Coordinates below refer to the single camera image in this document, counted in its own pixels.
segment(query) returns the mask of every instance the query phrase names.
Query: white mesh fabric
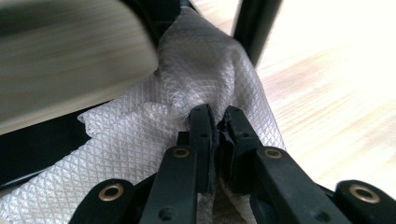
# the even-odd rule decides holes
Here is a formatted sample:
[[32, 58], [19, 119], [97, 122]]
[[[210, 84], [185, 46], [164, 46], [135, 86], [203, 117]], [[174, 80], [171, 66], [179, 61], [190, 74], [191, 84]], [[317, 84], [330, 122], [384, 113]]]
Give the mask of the white mesh fabric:
[[[0, 220], [67, 223], [99, 182], [121, 178], [136, 184], [152, 175], [177, 133], [188, 130], [186, 119], [196, 105], [210, 104], [216, 122], [228, 105], [239, 107], [264, 145], [284, 148], [254, 67], [231, 37], [184, 8], [161, 40], [159, 59], [152, 76], [79, 117], [92, 140], [5, 196]], [[241, 217], [254, 222], [247, 201], [227, 194]], [[227, 212], [215, 214], [220, 221]]]

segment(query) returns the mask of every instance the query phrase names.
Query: quilted fabric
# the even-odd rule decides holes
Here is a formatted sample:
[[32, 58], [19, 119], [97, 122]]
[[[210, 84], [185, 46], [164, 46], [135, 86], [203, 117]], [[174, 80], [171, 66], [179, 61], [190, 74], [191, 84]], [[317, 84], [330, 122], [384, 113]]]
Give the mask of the quilted fabric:
[[[152, 76], [79, 116], [92, 140], [5, 196], [0, 220], [67, 223], [99, 182], [121, 178], [136, 184], [152, 175], [165, 150], [176, 144], [177, 133], [188, 130], [187, 116], [197, 105], [209, 104], [216, 122], [228, 105], [237, 106], [264, 145], [284, 148], [254, 67], [231, 37], [184, 8], [162, 38], [159, 58]], [[228, 222], [230, 213], [228, 220], [254, 222], [246, 197], [227, 190], [225, 195], [229, 199], [220, 193], [215, 200], [215, 222]]]

